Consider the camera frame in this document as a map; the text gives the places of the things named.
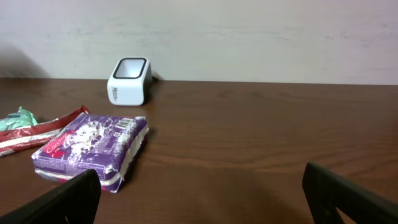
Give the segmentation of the teal wipes packet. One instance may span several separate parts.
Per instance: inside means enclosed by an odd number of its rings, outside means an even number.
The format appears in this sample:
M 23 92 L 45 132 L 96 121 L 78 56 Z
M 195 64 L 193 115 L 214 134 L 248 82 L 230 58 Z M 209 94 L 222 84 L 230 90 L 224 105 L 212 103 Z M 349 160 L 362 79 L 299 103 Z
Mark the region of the teal wipes packet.
M 34 115 L 23 107 L 19 107 L 17 112 L 8 114 L 1 119 L 1 131 L 13 130 L 25 126 L 35 126 L 38 122 Z

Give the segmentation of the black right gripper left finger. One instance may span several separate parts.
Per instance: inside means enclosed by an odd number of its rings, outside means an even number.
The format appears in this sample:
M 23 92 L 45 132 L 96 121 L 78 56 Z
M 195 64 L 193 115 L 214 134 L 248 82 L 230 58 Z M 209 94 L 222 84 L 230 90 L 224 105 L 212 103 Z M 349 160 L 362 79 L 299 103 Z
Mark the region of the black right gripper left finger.
M 99 177 L 89 169 L 1 216 L 1 223 L 93 223 L 100 197 Z

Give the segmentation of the red orange snack wrapper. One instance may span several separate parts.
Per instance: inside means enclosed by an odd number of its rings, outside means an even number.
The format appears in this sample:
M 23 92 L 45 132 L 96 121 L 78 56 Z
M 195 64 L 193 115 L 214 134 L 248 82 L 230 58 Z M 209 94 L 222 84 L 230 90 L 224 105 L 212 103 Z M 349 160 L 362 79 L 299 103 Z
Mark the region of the red orange snack wrapper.
M 61 118 L 34 126 L 1 131 L 1 157 L 44 145 L 82 113 L 90 114 L 90 111 L 82 105 L 72 113 Z

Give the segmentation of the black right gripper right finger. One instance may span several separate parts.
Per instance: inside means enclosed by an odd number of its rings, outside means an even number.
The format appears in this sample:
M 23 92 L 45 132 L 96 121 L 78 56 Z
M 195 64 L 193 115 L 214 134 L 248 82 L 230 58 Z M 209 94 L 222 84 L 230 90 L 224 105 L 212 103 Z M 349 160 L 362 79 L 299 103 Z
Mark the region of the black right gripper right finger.
M 302 188 L 316 224 L 343 223 L 339 211 L 356 223 L 397 224 L 396 203 L 316 163 L 307 163 Z

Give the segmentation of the purple pad package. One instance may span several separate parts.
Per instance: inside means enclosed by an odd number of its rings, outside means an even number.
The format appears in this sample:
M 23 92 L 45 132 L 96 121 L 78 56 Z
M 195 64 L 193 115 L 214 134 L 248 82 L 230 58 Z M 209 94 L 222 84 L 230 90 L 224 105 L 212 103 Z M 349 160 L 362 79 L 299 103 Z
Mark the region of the purple pad package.
M 82 113 L 33 153 L 34 171 L 64 182 L 93 169 L 101 188 L 116 193 L 148 132 L 144 116 Z

